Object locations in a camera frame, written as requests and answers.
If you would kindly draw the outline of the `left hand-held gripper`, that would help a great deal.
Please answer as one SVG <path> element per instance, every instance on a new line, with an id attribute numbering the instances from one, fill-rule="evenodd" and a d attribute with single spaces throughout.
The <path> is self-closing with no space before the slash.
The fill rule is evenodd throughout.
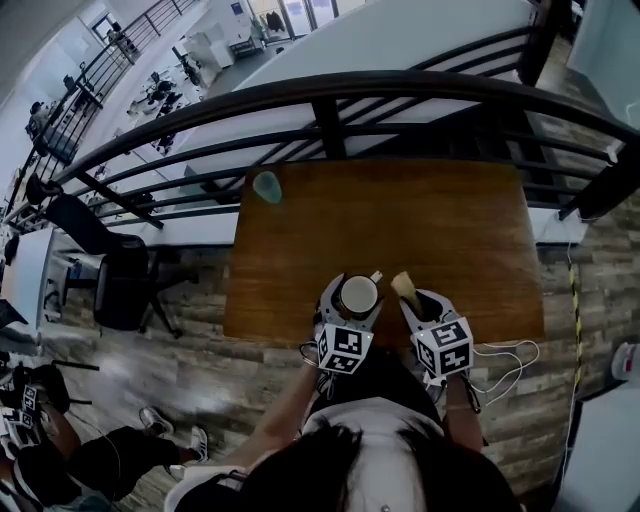
<path id="1" fill-rule="evenodd" d="M 369 313 L 349 319 L 343 318 L 335 307 L 335 297 L 345 278 L 345 273 L 333 278 L 316 303 L 314 341 L 320 369 L 353 374 L 364 362 L 374 338 L 373 325 L 384 301 L 379 290 L 383 273 L 376 270 L 368 277 L 371 295 Z"/>

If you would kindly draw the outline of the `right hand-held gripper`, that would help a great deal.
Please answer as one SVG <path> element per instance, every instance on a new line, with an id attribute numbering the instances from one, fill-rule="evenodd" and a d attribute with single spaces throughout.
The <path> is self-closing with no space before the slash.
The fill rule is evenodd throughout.
<path id="1" fill-rule="evenodd" d="M 446 377 L 472 366 L 469 323 L 447 297 L 420 289 L 404 293 L 399 301 L 417 360 L 430 378 Z"/>

